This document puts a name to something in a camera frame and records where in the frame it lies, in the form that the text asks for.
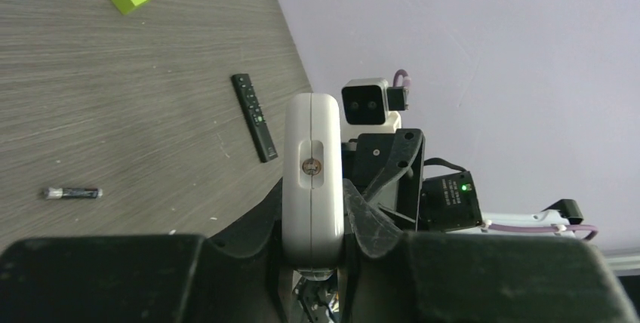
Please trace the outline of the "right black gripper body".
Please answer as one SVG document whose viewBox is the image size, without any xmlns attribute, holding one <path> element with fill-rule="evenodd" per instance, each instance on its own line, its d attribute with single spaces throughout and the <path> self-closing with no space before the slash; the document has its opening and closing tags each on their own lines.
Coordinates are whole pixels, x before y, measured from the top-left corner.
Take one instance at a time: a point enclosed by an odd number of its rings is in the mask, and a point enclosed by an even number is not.
<svg viewBox="0 0 640 323">
<path fill-rule="evenodd" d="M 401 128 L 342 143 L 343 176 L 402 230 L 419 227 L 425 142 L 420 129 Z"/>
</svg>

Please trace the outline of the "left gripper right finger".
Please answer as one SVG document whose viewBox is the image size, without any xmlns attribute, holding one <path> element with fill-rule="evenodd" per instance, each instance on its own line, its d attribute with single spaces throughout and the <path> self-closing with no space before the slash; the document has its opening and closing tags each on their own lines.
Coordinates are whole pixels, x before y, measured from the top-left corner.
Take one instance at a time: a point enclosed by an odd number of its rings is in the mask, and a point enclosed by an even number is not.
<svg viewBox="0 0 640 323">
<path fill-rule="evenodd" d="M 635 322 L 603 256 L 571 238 L 403 232 L 345 180 L 344 322 Z"/>
</svg>

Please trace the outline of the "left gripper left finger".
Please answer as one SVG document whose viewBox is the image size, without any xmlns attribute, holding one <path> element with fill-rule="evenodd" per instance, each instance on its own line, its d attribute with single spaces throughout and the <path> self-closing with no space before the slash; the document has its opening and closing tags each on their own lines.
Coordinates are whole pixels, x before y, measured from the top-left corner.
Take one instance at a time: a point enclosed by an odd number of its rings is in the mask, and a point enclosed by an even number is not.
<svg viewBox="0 0 640 323">
<path fill-rule="evenodd" d="M 1 255 L 3 322 L 280 322 L 282 186 L 212 237 L 28 238 Z"/>
</svg>

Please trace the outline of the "white remote control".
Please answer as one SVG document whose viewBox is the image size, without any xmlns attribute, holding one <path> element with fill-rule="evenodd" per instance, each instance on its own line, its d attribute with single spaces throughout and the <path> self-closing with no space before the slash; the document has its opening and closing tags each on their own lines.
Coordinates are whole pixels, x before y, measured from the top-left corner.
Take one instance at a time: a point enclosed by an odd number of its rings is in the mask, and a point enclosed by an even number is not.
<svg viewBox="0 0 640 323">
<path fill-rule="evenodd" d="M 329 279 L 343 249 L 340 111 L 329 94 L 293 97 L 285 113 L 282 247 L 304 278 Z"/>
</svg>

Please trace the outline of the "black remote control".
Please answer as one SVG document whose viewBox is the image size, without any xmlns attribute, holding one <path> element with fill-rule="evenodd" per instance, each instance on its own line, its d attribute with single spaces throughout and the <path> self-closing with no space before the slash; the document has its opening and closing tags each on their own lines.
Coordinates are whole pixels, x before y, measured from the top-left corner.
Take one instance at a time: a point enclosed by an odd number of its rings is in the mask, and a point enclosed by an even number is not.
<svg viewBox="0 0 640 323">
<path fill-rule="evenodd" d="M 260 161 L 267 163 L 278 158 L 249 74 L 235 74 L 230 79 Z"/>
</svg>

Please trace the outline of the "black battery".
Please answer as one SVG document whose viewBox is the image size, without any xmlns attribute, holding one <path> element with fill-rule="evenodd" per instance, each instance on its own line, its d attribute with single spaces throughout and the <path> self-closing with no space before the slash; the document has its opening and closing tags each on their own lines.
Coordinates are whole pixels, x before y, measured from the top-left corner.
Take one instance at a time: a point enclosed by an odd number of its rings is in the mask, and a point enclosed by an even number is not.
<svg viewBox="0 0 640 323">
<path fill-rule="evenodd" d="M 43 189 L 45 199 L 97 199 L 103 195 L 99 188 L 48 187 Z"/>
</svg>

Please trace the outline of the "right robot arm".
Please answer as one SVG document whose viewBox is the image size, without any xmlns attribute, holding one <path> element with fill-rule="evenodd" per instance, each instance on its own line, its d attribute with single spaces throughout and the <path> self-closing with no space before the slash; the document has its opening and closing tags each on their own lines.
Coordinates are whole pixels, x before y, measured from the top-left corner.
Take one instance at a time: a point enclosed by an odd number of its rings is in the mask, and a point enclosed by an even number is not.
<svg viewBox="0 0 640 323">
<path fill-rule="evenodd" d="M 599 233 L 571 198 L 533 208 L 508 192 L 493 202 L 470 169 L 430 155 L 419 129 L 356 132 L 342 142 L 342 156 L 344 177 L 365 204 L 401 231 L 584 241 Z"/>
</svg>

